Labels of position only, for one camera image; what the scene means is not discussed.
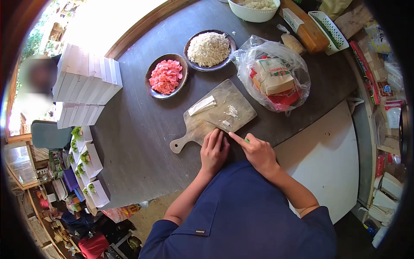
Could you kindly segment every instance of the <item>kitchen knife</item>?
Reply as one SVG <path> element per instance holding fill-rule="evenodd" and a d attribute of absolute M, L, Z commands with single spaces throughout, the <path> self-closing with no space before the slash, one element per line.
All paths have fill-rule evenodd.
<path fill-rule="evenodd" d="M 215 123 L 212 123 L 211 121 L 206 121 L 206 122 L 208 122 L 208 123 L 210 123 L 211 125 L 213 125 L 214 127 L 216 127 L 216 128 L 218 128 L 218 129 L 221 129 L 222 131 L 224 131 L 224 132 L 226 132 L 227 134 L 229 133 L 229 131 L 226 129 L 226 128 L 224 128 L 223 126 L 220 126 L 220 125 L 217 125 L 217 124 L 215 124 Z"/>

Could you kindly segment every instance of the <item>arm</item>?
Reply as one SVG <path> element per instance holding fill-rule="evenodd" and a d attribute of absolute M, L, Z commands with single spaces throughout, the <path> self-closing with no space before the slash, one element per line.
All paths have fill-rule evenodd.
<path fill-rule="evenodd" d="M 229 152 L 229 143 L 219 129 L 208 133 L 201 147 L 201 170 L 193 182 L 178 196 L 165 212 L 164 219 L 181 225 L 193 209 L 198 197 L 223 166 Z"/>
<path fill-rule="evenodd" d="M 252 166 L 283 192 L 301 218 L 319 207 L 315 196 L 279 166 L 270 143 L 255 138 L 250 133 L 246 136 L 250 143 L 232 132 L 229 135 L 242 147 Z"/>

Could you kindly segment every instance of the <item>person's left hand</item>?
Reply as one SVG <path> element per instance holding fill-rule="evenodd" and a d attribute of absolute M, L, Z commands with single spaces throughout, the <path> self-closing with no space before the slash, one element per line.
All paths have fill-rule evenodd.
<path fill-rule="evenodd" d="M 223 166 L 230 148 L 230 144 L 227 141 L 227 138 L 223 137 L 223 134 L 224 132 L 217 128 L 205 136 L 200 151 L 200 172 L 214 176 Z"/>

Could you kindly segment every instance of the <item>wooden cutting board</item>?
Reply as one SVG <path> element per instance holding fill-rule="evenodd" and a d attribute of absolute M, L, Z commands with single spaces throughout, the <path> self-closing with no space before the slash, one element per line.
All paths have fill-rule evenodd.
<path fill-rule="evenodd" d="M 200 145 L 203 144 L 204 137 L 215 128 L 213 125 L 207 123 L 206 120 L 218 125 L 221 125 L 221 122 L 218 120 L 227 120 L 233 127 L 226 128 L 229 131 L 236 132 L 257 115 L 250 103 L 244 98 L 230 79 L 224 80 L 197 103 L 210 95 L 216 100 L 217 105 L 214 108 L 194 114 L 193 116 L 189 115 L 188 110 L 184 112 L 184 122 L 187 127 L 187 132 L 184 137 L 171 141 L 170 148 L 174 153 L 178 154 L 181 152 L 183 147 L 189 141 L 195 141 Z M 223 113 L 229 112 L 228 106 L 231 104 L 237 109 L 239 118 L 234 118 Z"/>

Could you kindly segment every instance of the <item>navy blue shirt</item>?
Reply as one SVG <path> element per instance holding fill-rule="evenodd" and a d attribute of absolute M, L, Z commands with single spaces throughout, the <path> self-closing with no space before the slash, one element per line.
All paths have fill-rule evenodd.
<path fill-rule="evenodd" d="M 80 218 L 76 219 L 75 215 L 70 213 L 68 210 L 65 210 L 62 214 L 61 220 L 65 221 L 66 224 L 92 224 L 94 218 L 91 214 L 87 214 L 84 210 L 80 212 Z"/>
<path fill-rule="evenodd" d="M 328 209 L 302 219 L 285 195 L 247 162 L 223 168 L 181 226 L 159 220 L 139 259 L 334 258 Z"/>

